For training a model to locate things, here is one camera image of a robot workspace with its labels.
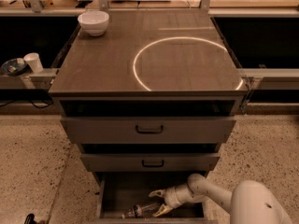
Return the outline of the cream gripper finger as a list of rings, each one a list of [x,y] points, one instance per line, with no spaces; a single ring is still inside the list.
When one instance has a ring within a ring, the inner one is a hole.
[[[149,194],[149,197],[150,197],[150,198],[153,198],[153,197],[163,198],[163,197],[164,197],[164,190],[163,190],[163,189],[157,189],[157,190],[154,190],[154,191],[152,191],[152,192]]]
[[[163,203],[160,206],[160,208],[153,214],[153,216],[154,217],[160,217],[160,216],[168,214],[172,210],[173,210],[172,207],[170,207],[169,205]]]

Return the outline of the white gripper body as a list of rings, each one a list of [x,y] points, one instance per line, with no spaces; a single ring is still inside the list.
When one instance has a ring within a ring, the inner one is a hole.
[[[181,206],[175,187],[168,188],[164,191],[164,203],[171,208],[178,208]]]

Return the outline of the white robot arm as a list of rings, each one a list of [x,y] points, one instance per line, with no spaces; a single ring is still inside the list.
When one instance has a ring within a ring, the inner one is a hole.
[[[149,194],[164,203],[154,214],[165,215],[185,203],[200,203],[208,197],[230,215],[230,224],[292,224],[292,220],[274,194],[263,184],[245,180],[233,191],[223,189],[199,174],[185,184],[158,189]]]

